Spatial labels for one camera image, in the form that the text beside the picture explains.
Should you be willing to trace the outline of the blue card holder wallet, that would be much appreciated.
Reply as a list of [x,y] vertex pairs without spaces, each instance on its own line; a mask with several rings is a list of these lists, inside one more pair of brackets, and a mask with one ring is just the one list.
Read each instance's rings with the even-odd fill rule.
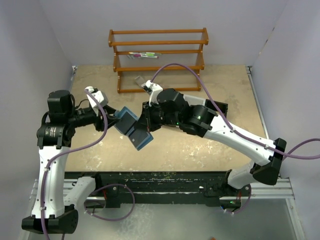
[[[129,110],[127,107],[123,107],[121,110],[119,110],[119,113],[116,118],[118,118],[119,121],[114,125],[114,127],[122,135],[128,137],[128,139],[129,139],[130,134],[133,132],[133,130],[141,129],[136,126],[139,118],[131,110]],[[148,132],[148,137],[143,141],[143,143],[139,146],[139,148],[135,148],[135,149],[138,151],[141,150],[147,144],[149,144],[153,139],[154,139],[153,136]]]

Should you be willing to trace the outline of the black credit card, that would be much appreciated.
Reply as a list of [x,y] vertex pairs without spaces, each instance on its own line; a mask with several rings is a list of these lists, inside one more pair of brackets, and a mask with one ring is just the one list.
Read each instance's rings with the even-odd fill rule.
[[143,129],[134,129],[133,132],[129,135],[129,139],[136,149],[144,142],[148,137],[148,132]]

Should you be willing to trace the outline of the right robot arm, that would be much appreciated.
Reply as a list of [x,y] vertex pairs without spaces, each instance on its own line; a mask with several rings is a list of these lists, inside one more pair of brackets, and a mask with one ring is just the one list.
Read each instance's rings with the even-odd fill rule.
[[224,121],[225,115],[208,100],[182,94],[172,88],[159,92],[142,104],[139,125],[153,132],[162,126],[179,127],[188,135],[220,142],[250,158],[250,162],[226,173],[222,190],[235,195],[251,183],[274,186],[277,183],[286,141],[270,140],[252,134]]

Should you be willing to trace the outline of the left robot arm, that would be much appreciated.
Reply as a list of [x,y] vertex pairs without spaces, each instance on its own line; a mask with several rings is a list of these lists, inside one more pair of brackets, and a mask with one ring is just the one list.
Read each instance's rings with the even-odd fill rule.
[[[90,176],[76,180],[75,186],[64,194],[65,170],[69,154],[99,143],[107,129],[119,121],[116,110],[108,105],[106,94],[88,86],[84,90],[89,107],[76,106],[68,90],[53,91],[48,95],[48,111],[43,115],[37,130],[39,178],[31,215],[21,223],[23,230],[43,234],[46,239],[53,234],[73,234],[78,225],[79,211],[89,195],[98,196],[103,191],[101,181]],[[99,139],[86,146],[71,149],[76,128],[93,125],[102,132]]]

